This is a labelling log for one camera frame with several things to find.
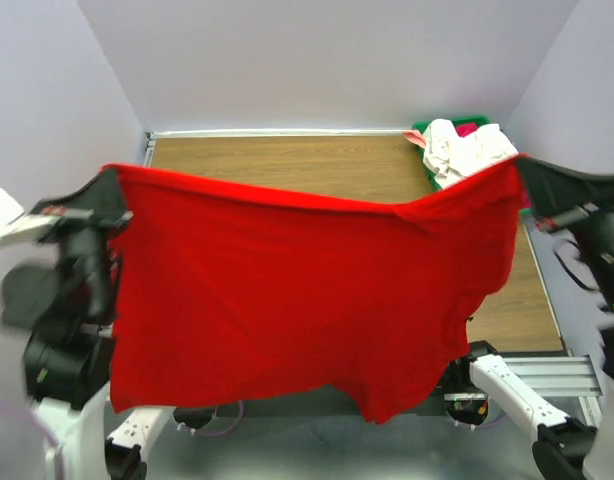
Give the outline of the red t-shirt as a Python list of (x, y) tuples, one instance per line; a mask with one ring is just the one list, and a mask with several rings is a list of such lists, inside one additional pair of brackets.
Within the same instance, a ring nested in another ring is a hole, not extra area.
[(402, 204), (114, 170), (133, 214), (114, 243), (119, 412), (330, 385), (386, 422), (468, 352), (468, 318), (510, 274), (511, 161)]

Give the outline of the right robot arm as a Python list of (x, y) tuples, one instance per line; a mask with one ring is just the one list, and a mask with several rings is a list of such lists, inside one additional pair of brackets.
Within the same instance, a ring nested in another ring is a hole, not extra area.
[[(583, 173), (519, 158), (515, 162), (540, 231), (568, 230), (595, 291), (614, 315), (614, 174)], [(547, 402), (484, 344), (476, 355), (451, 362), (447, 379), (456, 390), (474, 387), (494, 400), (532, 441), (536, 466), (546, 479), (614, 479), (614, 324), (600, 330), (605, 408), (598, 426), (581, 423)]]

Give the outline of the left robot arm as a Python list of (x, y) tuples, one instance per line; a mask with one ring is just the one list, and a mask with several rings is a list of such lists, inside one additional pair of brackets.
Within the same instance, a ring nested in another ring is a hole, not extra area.
[(27, 417), (46, 437), (50, 479), (144, 479), (168, 408), (137, 408), (104, 433), (123, 257), (112, 241), (133, 217), (117, 174), (25, 210), (0, 188), (0, 248), (54, 244), (54, 264), (25, 262), (0, 284), (0, 324), (29, 332)]

